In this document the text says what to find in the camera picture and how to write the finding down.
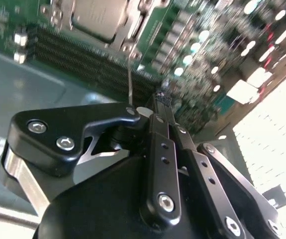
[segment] capacitor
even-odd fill
[[[185,26],[184,24],[181,24],[179,22],[175,22],[173,24],[173,27],[172,27],[172,32],[176,33],[177,35],[180,35],[183,30],[185,29]]]
[[[168,55],[165,55],[165,54],[163,54],[163,53],[161,53],[161,52],[157,53],[157,55],[156,55],[156,60],[157,60],[158,62],[164,63],[167,58],[168,58]]]
[[[25,47],[28,43],[28,34],[26,32],[15,32],[13,41],[16,45]]]
[[[18,50],[13,55],[13,60],[19,64],[23,64],[27,59],[27,53],[23,50]]]
[[[152,68],[155,69],[157,72],[161,72],[163,64],[158,61],[152,62]]]
[[[183,67],[177,67],[177,68],[174,70],[174,75],[175,75],[175,76],[181,76],[183,73],[184,73]]]
[[[191,13],[181,10],[178,13],[177,20],[186,25],[189,22],[191,16],[192,16]]]
[[[174,49],[174,47],[170,44],[167,43],[163,43],[161,45],[161,47],[159,48],[159,50],[163,53],[165,53],[166,55],[169,55],[169,53]]]
[[[173,46],[177,43],[179,36],[174,34],[173,32],[169,32],[166,37],[166,42],[172,44]]]

